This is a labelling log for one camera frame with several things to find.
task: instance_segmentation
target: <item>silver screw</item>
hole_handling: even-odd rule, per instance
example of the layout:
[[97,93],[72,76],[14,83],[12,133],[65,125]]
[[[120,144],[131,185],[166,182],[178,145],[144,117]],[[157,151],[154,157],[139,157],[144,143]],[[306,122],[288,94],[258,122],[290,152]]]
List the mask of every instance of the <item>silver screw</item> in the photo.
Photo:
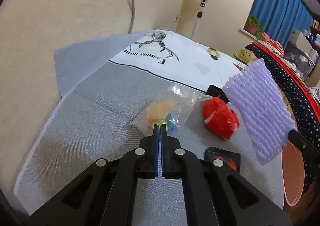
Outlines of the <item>silver screw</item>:
[[214,164],[215,166],[221,167],[221,166],[223,166],[223,161],[222,161],[221,159],[215,159],[215,160],[213,161],[213,164]]
[[106,164],[107,164],[106,160],[104,160],[102,158],[97,160],[97,162],[96,162],[97,166],[105,166]]
[[182,156],[182,155],[185,154],[185,151],[184,151],[184,149],[176,149],[175,153],[176,153],[177,155]]
[[134,151],[137,155],[143,155],[144,154],[144,149],[138,148]]

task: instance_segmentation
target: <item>clear plastic bag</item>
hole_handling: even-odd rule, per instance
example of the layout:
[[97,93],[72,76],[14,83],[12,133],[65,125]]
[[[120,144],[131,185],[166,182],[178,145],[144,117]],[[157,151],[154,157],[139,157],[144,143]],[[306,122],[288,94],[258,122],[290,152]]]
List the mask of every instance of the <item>clear plastic bag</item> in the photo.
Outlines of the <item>clear plastic bag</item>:
[[211,98],[209,95],[174,83],[159,93],[129,124],[137,126],[146,136],[152,135],[154,124],[166,124],[170,133],[186,122],[196,103]]

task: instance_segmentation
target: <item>fan pole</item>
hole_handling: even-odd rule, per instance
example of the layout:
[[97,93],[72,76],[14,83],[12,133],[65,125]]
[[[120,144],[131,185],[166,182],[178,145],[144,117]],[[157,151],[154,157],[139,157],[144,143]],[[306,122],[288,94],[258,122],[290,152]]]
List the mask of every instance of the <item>fan pole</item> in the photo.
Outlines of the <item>fan pole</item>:
[[196,30],[198,29],[199,23],[200,23],[200,19],[202,18],[202,13],[204,13],[204,9],[205,9],[205,5],[207,4],[208,0],[201,0],[200,1],[200,5],[199,5],[199,10],[198,10],[198,15],[196,18],[196,23],[193,27],[192,33],[191,33],[191,39],[193,38]]

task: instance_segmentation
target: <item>curtain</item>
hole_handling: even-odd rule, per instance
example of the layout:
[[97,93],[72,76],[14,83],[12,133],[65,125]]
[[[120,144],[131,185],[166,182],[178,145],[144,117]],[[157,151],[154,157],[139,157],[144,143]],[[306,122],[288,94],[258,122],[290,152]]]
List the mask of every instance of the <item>curtain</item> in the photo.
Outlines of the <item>curtain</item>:
[[301,0],[254,0],[250,15],[263,23],[263,31],[287,46],[292,29],[309,30],[311,14]]

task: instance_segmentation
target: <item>potted plant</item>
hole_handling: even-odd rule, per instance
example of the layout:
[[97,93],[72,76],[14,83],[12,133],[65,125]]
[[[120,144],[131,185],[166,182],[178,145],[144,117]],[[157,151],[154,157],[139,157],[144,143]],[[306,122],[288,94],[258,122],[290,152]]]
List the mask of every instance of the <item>potted plant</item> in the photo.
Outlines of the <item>potted plant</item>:
[[249,15],[244,29],[252,35],[256,33],[258,37],[261,37],[262,28],[263,25],[258,21],[257,17]]

